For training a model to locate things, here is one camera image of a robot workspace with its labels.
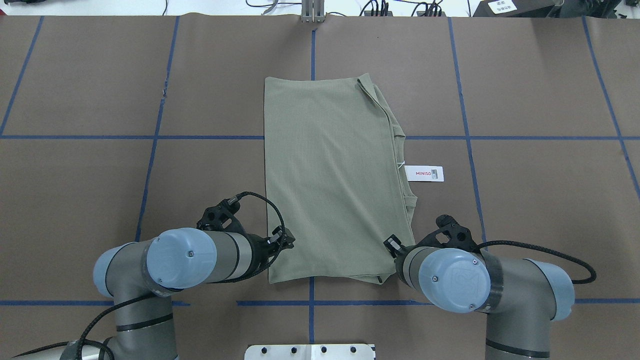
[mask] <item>price tag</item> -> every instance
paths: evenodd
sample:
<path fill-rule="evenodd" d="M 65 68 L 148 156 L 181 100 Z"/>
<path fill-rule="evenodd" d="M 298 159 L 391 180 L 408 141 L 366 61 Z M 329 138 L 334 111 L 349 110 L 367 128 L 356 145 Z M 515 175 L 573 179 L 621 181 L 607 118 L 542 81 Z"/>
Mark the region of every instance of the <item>price tag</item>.
<path fill-rule="evenodd" d="M 508 13 L 508 12 L 518 10 L 518 8 L 513 4 L 512 0 L 498 0 L 498 1 L 488 3 L 488 5 L 491 8 L 491 11 L 493 11 L 493 13 L 496 13 L 496 14 Z"/>
<path fill-rule="evenodd" d="M 409 181 L 444 181 L 442 167 L 405 165 L 404 171 Z"/>

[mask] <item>black cable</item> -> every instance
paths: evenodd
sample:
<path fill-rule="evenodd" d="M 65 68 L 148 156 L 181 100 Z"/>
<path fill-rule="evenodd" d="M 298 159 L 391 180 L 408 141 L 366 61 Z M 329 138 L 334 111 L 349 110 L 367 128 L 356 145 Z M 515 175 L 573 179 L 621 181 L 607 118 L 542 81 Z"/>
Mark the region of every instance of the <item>black cable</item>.
<path fill-rule="evenodd" d="M 78 348 L 76 350 L 76 360 L 82 360 L 82 347 L 84 346 L 84 344 L 86 344 L 87 340 L 86 340 L 86 336 L 89 335 L 89 332 L 91 331 L 91 329 L 93 329 L 93 327 L 95 326 L 95 324 L 97 324 L 100 319 L 104 318 L 107 314 L 111 313 L 112 311 L 116 311 L 117 309 L 120 309 L 121 307 L 125 307 L 127 305 L 131 305 L 133 303 L 142 301 L 142 300 L 147 300 L 147 299 L 151 299 L 152 297 L 156 297 L 153 293 L 148 293 L 146 295 L 142 295 L 140 297 L 136 297 L 135 299 L 131 299 L 131 300 L 127 300 L 125 302 L 121 302 L 117 305 L 111 306 L 110 308 L 106 309 L 105 311 L 101 312 L 98 316 L 96 316 L 93 321 L 91 321 L 89 323 L 89 325 L 87 325 L 86 329 L 83 331 L 82 335 L 80 335 L 80 338 L 78 339 Z"/>
<path fill-rule="evenodd" d="M 273 5 L 273 4 L 252 5 L 252 4 L 249 3 L 249 0 L 244 0 L 244 3 L 247 4 L 247 6 L 251 6 L 252 8 L 268 8 L 269 6 Z M 277 5 L 302 5 L 302 3 L 278 3 Z"/>
<path fill-rule="evenodd" d="M 278 255 L 280 255 L 280 253 L 282 252 L 282 250 L 283 250 L 282 244 L 287 239 L 287 232 L 285 231 L 285 228 L 284 228 L 284 219 L 282 218 L 282 214 L 280 213 L 280 210 L 278 210 L 278 207 L 275 206 L 275 204 L 273 204 L 273 202 L 271 200 L 269 200 L 266 197 L 260 195 L 259 193 L 254 193 L 254 192 L 241 192 L 241 193 L 236 195 L 236 199 L 240 200 L 240 199 L 242 199 L 243 197 L 245 197 L 247 195 L 251 195 L 251 196 L 257 197 L 258 199 L 263 200 L 264 202 L 269 204 L 273 208 L 273 210 L 276 212 L 276 215 L 278 215 L 278 220 L 280 221 L 280 227 L 282 229 L 282 235 L 281 235 L 280 239 L 278 240 L 278 248 L 276 249 L 276 252 L 273 254 L 273 258 L 271 258 L 271 260 L 269 260 L 269 262 L 267 262 L 262 267 L 256 269 L 256 271 L 254 271 L 252 274 L 249 274 L 249 275 L 246 275 L 246 276 L 242 276 L 242 277 L 238 277 L 236 279 L 216 281 L 215 284 L 228 283 L 228 282 L 238 282 L 238 281 L 242 281 L 242 280 L 251 279 L 252 277 L 258 275 L 259 273 L 267 270 L 269 268 L 269 266 L 271 266 L 271 264 L 273 264 L 273 262 L 276 261 L 276 259 L 278 258 Z"/>
<path fill-rule="evenodd" d="M 360 14 L 358 16 L 362 16 L 362 14 L 364 14 L 364 10 L 367 8 L 367 6 L 369 4 L 371 4 L 371 15 L 373 15 L 373 2 L 375 2 L 376 5 L 378 4 L 378 0 L 369 0 L 366 4 L 364 4 L 364 6 L 362 7 L 362 10 L 360 10 Z"/>
<path fill-rule="evenodd" d="M 99 341 L 93 341 L 93 340 L 85 340 L 84 341 L 85 345 L 89 345 L 91 347 L 95 347 L 95 348 L 99 348 L 100 350 L 104 351 L 105 354 L 107 354 L 107 356 L 111 359 L 111 360 L 116 360 L 115 355 L 113 355 L 113 351 L 105 344 L 99 342 Z"/>
<path fill-rule="evenodd" d="M 56 347 L 66 347 L 68 344 L 69 344 L 69 342 L 66 342 L 66 343 L 55 343 L 55 344 L 47 345 L 47 346 L 44 346 L 44 347 L 35 348 L 35 349 L 27 351 L 27 352 L 23 352 L 20 355 L 16 355 L 14 357 L 31 355 L 31 354 L 35 354 L 37 352 L 50 350 L 50 349 L 56 348 Z M 98 341 L 93 341 L 93 340 L 85 340 L 84 344 L 101 349 L 102 351 L 104 351 L 109 356 L 109 358 L 111 360 L 115 360 L 115 356 L 113 355 L 113 351 L 108 346 L 106 346 L 105 344 L 103 344 L 101 342 L 98 342 Z"/>
<path fill-rule="evenodd" d="M 14 357 L 19 357 L 19 356 L 25 356 L 25 355 L 31 355 L 31 354 L 35 354 L 37 352 L 41 352 L 41 351 L 45 351 L 45 350 L 50 350 L 52 348 L 56 348 L 56 347 L 66 347 L 67 344 L 69 344 L 69 342 L 65 342 L 65 343 L 55 343 L 55 344 L 51 344 L 51 345 L 46 345 L 43 347 L 39 347 L 39 348 L 35 348 L 33 350 L 29 350 L 27 352 L 23 352 L 19 355 L 16 355 Z"/>
<path fill-rule="evenodd" d="M 565 260 L 571 261 L 572 263 L 576 263 L 580 266 L 582 266 L 583 268 L 587 269 L 587 271 L 589 272 L 589 277 L 586 279 L 582 279 L 582 280 L 571 280 L 572 283 L 574 284 L 589 284 L 590 282 L 594 282 L 596 280 L 597 274 L 596 274 L 596 270 L 593 269 L 593 267 L 589 264 L 587 264 L 585 261 L 582 261 L 578 258 L 574 258 L 571 255 L 567 255 L 567 254 L 563 254 L 562 252 L 559 251 L 555 251 L 552 249 L 548 249 L 546 247 L 542 247 L 539 245 L 533 245 L 533 244 L 528 244 L 528 243 L 519 243 L 517 241 L 509 241 L 509 240 L 495 240 L 495 241 L 488 241 L 486 243 L 482 243 L 482 244 L 478 244 L 472 252 L 476 252 L 478 250 L 480 250 L 483 247 L 489 247 L 489 246 L 494 246 L 494 245 L 509 245 L 509 246 L 516 246 L 516 247 L 522 247 L 525 249 L 529 249 L 529 250 L 535 250 L 535 251 L 540 251 L 540 252 L 546 252 L 547 254 L 551 254 L 553 256 L 557 256 L 559 258 L 563 258 Z"/>
<path fill-rule="evenodd" d="M 411 12 L 411 16 L 415 15 L 415 11 L 418 10 L 418 6 L 420 5 L 424 5 L 424 12 L 427 12 L 427 9 L 429 7 L 429 4 L 425 3 L 424 1 L 418 3 L 418 5 L 415 6 L 415 8 L 413 8 L 413 11 Z"/>

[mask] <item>white metal plate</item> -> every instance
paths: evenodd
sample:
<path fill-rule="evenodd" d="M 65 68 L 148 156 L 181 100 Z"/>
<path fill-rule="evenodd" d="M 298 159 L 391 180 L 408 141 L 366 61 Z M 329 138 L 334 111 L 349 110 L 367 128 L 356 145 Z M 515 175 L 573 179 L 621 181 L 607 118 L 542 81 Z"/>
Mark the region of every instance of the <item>white metal plate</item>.
<path fill-rule="evenodd" d="M 252 345 L 244 353 L 244 360 L 283 359 L 376 360 L 376 346 L 373 344 Z"/>

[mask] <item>blue tape line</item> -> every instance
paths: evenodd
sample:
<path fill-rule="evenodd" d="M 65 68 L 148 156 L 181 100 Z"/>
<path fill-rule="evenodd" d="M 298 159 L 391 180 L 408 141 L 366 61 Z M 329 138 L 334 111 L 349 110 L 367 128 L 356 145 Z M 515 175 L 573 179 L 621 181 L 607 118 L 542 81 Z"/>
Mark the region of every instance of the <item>blue tape line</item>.
<path fill-rule="evenodd" d="M 264 140 L 262 135 L 159 135 L 160 140 Z"/>
<path fill-rule="evenodd" d="M 238 306 L 309 306 L 308 300 L 245 300 L 236 301 Z"/>
<path fill-rule="evenodd" d="M 316 31 L 311 31 L 311 80 L 316 79 Z"/>
<path fill-rule="evenodd" d="M 309 343 L 313 344 L 316 341 L 315 337 L 315 325 L 314 325 L 314 316 L 315 316 L 315 306 L 316 303 L 316 278 L 309 278 Z"/>
<path fill-rule="evenodd" d="M 640 304 L 640 299 L 575 299 L 576 304 Z"/>
<path fill-rule="evenodd" d="M 142 218 L 145 215 L 147 208 L 147 197 L 149 192 L 149 181 L 151 180 L 151 170 L 154 167 L 154 160 L 156 158 L 156 148 L 158 144 L 158 138 L 160 135 L 160 125 L 162 124 L 162 115 L 164 111 L 164 102 L 166 100 L 166 90 L 169 87 L 169 76 L 171 74 L 171 64 L 173 61 L 173 51 L 175 50 L 175 39 L 178 36 L 178 26 L 180 25 L 180 17 L 175 18 L 175 25 L 173 26 L 173 38 L 171 40 L 171 49 L 169 50 L 169 60 L 166 64 L 166 78 L 164 79 L 163 96 L 160 100 L 160 108 L 158 109 L 158 118 L 156 121 L 156 131 L 154 133 L 154 143 L 151 146 L 151 156 L 149 157 L 149 166 L 147 167 L 147 177 L 145 179 L 145 189 L 142 192 L 142 203 L 140 204 L 140 213 L 138 215 L 138 226 L 136 227 L 135 241 L 140 241 L 140 234 L 142 233 Z"/>
<path fill-rule="evenodd" d="M 432 306 L 414 300 L 316 300 L 316 306 Z"/>
<path fill-rule="evenodd" d="M 640 299 L 575 299 L 576 304 L 640 304 Z M 308 306 L 306 300 L 237 301 L 238 306 Z M 434 306 L 415 300 L 314 300 L 313 306 Z"/>
<path fill-rule="evenodd" d="M 191 306 L 187 302 L 173 301 L 173 306 Z M 101 300 L 0 300 L 0 306 L 113 306 L 113 301 Z"/>
<path fill-rule="evenodd" d="M 153 135 L 3 135 L 2 139 L 28 140 L 151 140 Z"/>
<path fill-rule="evenodd" d="M 591 53 L 591 59 L 593 60 L 593 67 L 596 69 L 596 75 L 598 76 L 598 81 L 600 82 L 600 87 L 602 88 L 604 99 L 607 102 L 609 114 L 611 115 L 611 121 L 613 121 L 613 126 L 616 128 L 616 134 L 618 135 L 618 140 L 620 141 L 620 147 L 622 148 L 622 153 L 624 154 L 625 161 L 627 162 L 627 168 L 629 169 L 629 173 L 631 174 L 631 181 L 634 184 L 634 188 L 636 188 L 636 195 L 638 196 L 638 199 L 640 199 L 640 185 L 638 185 L 636 172 L 634 170 L 633 165 L 631 164 L 631 160 L 629 159 L 629 153 L 627 152 L 627 146 L 625 145 L 625 141 L 622 138 L 622 132 L 620 131 L 620 126 L 618 125 L 618 119 L 616 118 L 616 113 L 613 111 L 613 105 L 611 105 L 609 92 L 607 91 L 607 87 L 604 85 L 604 80 L 602 79 L 602 74 L 600 73 L 600 66 L 598 66 L 596 53 L 593 50 L 593 44 L 591 43 L 591 35 L 589 34 L 589 27 L 587 26 L 587 18 L 585 16 L 582 17 L 582 27 L 584 28 L 584 34 L 587 37 L 589 52 Z"/>
<path fill-rule="evenodd" d="M 433 135 L 433 136 L 407 136 L 405 140 L 466 140 L 466 136 L 448 136 L 448 135 Z"/>
<path fill-rule="evenodd" d="M 36 27 L 36 32 L 33 34 L 33 38 L 31 39 L 31 45 L 29 46 L 29 50 L 27 51 L 27 56 L 24 58 L 24 62 L 22 63 L 22 69 L 20 69 L 18 80 L 15 82 L 15 87 L 13 88 L 11 99 L 9 100 L 9 104 L 6 107 L 4 118 L 2 120 L 2 124 L 0 125 L 0 135 L 4 133 L 4 127 L 6 126 L 6 122 L 9 121 L 9 114 L 11 113 L 11 108 L 13 107 L 15 96 L 18 94 L 18 89 L 20 88 L 20 84 L 22 83 L 22 77 L 24 76 L 24 71 L 27 69 L 27 64 L 29 63 L 29 59 L 31 58 L 31 53 L 33 53 L 33 48 L 36 45 L 36 40 L 38 40 L 38 35 L 40 34 L 40 29 L 42 29 L 43 21 L 44 21 L 44 16 L 41 16 L 40 21 L 38 21 L 38 26 Z"/>
<path fill-rule="evenodd" d="M 0 135 L 0 139 L 19 140 L 153 140 L 154 135 Z M 263 135 L 158 135 L 159 140 L 264 140 Z M 617 136 L 480 136 L 471 140 L 619 140 Z M 466 140 L 466 136 L 407 136 L 407 140 Z M 640 140 L 640 136 L 622 136 L 624 140 Z"/>
<path fill-rule="evenodd" d="M 484 230 L 484 217 L 482 215 L 482 205 L 480 204 L 480 191 L 478 190 L 478 181 L 476 177 L 476 164 L 474 163 L 474 155 L 471 149 L 471 137 L 469 134 L 469 124 L 467 122 L 467 108 L 465 106 L 465 98 L 462 95 L 462 81 L 460 80 L 460 67 L 458 65 L 458 55 L 456 54 L 456 39 L 453 35 L 453 22 L 450 17 L 449 21 L 449 38 L 451 39 L 451 52 L 453 54 L 453 66 L 456 70 L 456 82 L 458 83 L 458 96 L 460 98 L 460 110 L 462 112 L 462 123 L 465 126 L 465 138 L 467 141 L 467 154 L 469 156 L 469 165 L 471 166 L 471 180 L 474 185 L 474 194 L 476 195 L 476 209 L 480 218 L 480 227 L 482 229 L 482 242 L 486 242 L 486 231 Z"/>

